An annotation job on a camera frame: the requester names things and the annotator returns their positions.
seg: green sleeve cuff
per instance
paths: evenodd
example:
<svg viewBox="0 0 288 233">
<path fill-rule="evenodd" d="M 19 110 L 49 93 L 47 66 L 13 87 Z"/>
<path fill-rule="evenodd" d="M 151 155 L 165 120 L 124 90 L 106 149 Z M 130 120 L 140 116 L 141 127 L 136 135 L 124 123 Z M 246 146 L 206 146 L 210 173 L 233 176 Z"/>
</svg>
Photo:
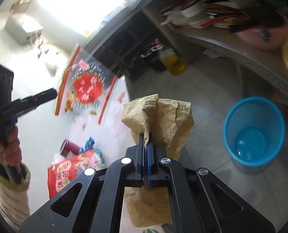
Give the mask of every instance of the green sleeve cuff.
<svg viewBox="0 0 288 233">
<path fill-rule="evenodd" d="M 5 177 L 3 177 L 0 174 L 0 184 L 2 184 L 3 186 L 5 186 L 5 188 L 11 191 L 15 191 L 15 192 L 27 191 L 29 188 L 29 182 L 30 182 L 30 171 L 26 165 L 22 164 L 22 167 L 24 167 L 26 170 L 26 176 L 25 176 L 25 179 L 21 180 L 21 183 L 12 184 L 9 180 L 7 180 Z"/>
</svg>

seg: blue plastic basket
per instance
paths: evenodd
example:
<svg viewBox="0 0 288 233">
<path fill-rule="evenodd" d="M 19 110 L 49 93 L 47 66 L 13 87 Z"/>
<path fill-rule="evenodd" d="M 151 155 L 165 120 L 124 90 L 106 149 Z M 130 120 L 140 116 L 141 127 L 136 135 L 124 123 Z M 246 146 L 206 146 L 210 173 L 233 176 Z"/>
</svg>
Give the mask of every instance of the blue plastic basket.
<svg viewBox="0 0 288 233">
<path fill-rule="evenodd" d="M 246 166 L 261 166 L 280 151 L 285 135 L 280 110 L 271 101 L 250 97 L 228 113 L 223 138 L 230 155 Z"/>
</svg>

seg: crumpled brown paper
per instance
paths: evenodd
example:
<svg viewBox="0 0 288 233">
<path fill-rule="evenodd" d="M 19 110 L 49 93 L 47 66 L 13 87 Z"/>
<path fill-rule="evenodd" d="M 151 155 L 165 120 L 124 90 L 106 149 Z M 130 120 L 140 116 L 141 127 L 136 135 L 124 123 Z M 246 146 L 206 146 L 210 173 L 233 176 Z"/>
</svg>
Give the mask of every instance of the crumpled brown paper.
<svg viewBox="0 0 288 233">
<path fill-rule="evenodd" d="M 154 144 L 175 160 L 194 126 L 190 103 L 159 99 L 157 94 L 125 103 L 121 121 L 136 143 L 143 133 L 146 146 L 151 132 Z M 134 227 L 172 223 L 167 188 L 125 188 L 124 200 Z"/>
</svg>

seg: silver screw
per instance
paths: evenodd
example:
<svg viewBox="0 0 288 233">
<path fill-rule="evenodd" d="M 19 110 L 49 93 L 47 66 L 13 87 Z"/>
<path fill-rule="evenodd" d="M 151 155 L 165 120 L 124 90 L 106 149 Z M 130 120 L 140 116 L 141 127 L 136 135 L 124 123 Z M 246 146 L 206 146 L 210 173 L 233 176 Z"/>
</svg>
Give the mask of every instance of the silver screw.
<svg viewBox="0 0 288 233">
<path fill-rule="evenodd" d="M 84 171 L 84 174 L 87 175 L 87 176 L 91 176 L 95 173 L 95 170 L 93 168 L 87 168 L 85 171 Z"/>
<path fill-rule="evenodd" d="M 198 173 L 199 173 L 200 175 L 202 175 L 202 176 L 206 176 L 206 175 L 208 175 L 209 170 L 206 169 L 206 168 L 200 168 L 200 169 L 198 170 Z"/>
<path fill-rule="evenodd" d="M 132 161 L 132 159 L 130 159 L 130 158 L 122 158 L 121 159 L 121 163 L 123 163 L 125 165 L 131 163 L 131 161 Z"/>
<path fill-rule="evenodd" d="M 160 162 L 163 163 L 163 164 L 168 164 L 168 163 L 171 162 L 171 159 L 169 159 L 169 158 L 162 158 L 162 159 L 160 160 Z"/>
</svg>

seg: green patterned object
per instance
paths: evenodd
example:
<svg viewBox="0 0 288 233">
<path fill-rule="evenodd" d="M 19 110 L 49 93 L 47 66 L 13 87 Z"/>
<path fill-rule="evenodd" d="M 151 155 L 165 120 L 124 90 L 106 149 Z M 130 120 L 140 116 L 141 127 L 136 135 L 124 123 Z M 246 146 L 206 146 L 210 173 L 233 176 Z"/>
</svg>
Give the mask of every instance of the green patterned object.
<svg viewBox="0 0 288 233">
<path fill-rule="evenodd" d="M 153 230 L 153 229 L 145 229 L 145 230 L 143 231 L 143 233 L 159 233 L 159 232 L 156 231 L 156 230 Z"/>
</svg>

